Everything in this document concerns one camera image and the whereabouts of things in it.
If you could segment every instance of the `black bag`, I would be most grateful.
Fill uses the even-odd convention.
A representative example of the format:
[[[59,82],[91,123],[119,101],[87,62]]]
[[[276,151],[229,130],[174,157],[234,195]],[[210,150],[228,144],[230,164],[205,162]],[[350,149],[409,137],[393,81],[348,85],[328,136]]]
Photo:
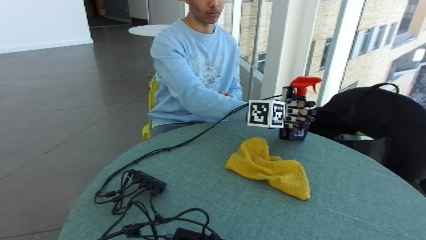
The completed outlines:
[[[391,85],[397,93],[379,87]],[[345,144],[375,159],[426,196],[426,110],[398,94],[390,83],[350,89],[317,108],[310,132]],[[364,133],[374,140],[344,140],[341,134]]]

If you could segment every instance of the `power adapter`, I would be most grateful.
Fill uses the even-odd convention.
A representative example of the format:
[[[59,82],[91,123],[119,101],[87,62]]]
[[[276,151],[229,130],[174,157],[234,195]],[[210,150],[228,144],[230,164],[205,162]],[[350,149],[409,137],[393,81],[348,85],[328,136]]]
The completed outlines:
[[[224,240],[224,239],[221,239],[214,233],[212,233],[210,236],[205,235],[202,237],[202,234],[198,232],[194,232],[185,228],[177,228],[172,240]]]

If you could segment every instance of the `teal table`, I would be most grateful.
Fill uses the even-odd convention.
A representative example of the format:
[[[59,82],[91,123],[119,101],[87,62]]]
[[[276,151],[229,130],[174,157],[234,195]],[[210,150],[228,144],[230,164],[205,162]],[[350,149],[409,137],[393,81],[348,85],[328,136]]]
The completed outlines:
[[[93,203],[111,173],[209,126],[194,125],[153,137],[109,164],[69,213],[61,240],[99,239],[119,218],[111,214],[111,204]],[[308,201],[225,169],[229,156],[252,137],[268,140],[270,155],[304,165],[312,188]],[[168,184],[155,198],[159,212],[173,216],[188,208],[202,208],[210,215],[209,226],[226,240],[426,239],[426,198],[374,160],[314,134],[302,143],[289,142],[277,138],[277,130],[225,122],[189,145],[143,160],[135,169]],[[148,194],[139,200],[148,203]],[[202,221],[200,214],[193,216]],[[131,210],[119,226],[144,221],[143,214]],[[186,223],[170,223],[159,227],[159,233],[174,233],[177,227],[200,230]]]

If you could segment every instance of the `man's hand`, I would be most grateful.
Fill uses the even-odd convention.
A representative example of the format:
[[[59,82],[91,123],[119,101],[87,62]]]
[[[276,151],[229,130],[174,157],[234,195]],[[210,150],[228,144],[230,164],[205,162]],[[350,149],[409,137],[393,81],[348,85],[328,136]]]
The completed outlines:
[[[225,91],[222,91],[221,94],[226,97],[232,97],[232,98],[234,97],[229,92],[225,92]]]

